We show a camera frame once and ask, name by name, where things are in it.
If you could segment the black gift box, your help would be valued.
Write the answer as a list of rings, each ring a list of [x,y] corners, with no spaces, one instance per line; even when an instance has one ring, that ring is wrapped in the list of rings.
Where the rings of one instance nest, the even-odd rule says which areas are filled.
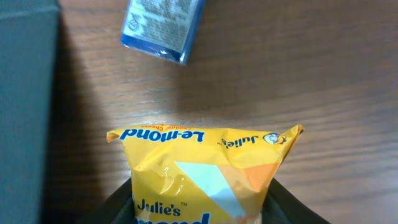
[[[60,6],[1,0],[1,223],[38,223]]]

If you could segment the small yellow snack packet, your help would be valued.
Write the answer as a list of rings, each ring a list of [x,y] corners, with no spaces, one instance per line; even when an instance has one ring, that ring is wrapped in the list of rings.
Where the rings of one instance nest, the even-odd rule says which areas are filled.
[[[109,131],[131,169],[134,223],[261,223],[269,184],[303,132],[155,124]]]

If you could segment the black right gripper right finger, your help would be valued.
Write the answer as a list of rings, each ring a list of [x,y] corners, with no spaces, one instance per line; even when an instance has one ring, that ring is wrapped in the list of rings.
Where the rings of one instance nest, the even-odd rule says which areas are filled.
[[[262,207],[263,224],[330,224],[272,179]]]

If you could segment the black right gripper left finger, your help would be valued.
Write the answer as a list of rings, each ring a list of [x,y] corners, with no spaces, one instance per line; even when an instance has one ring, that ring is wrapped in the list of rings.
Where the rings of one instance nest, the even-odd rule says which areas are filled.
[[[78,220],[77,224],[133,224],[133,205],[131,179],[128,179],[102,206]]]

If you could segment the small blue candy box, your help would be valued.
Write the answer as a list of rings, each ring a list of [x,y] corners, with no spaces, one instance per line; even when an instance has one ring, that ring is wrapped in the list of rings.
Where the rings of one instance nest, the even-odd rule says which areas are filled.
[[[186,65],[205,0],[130,0],[120,42]]]

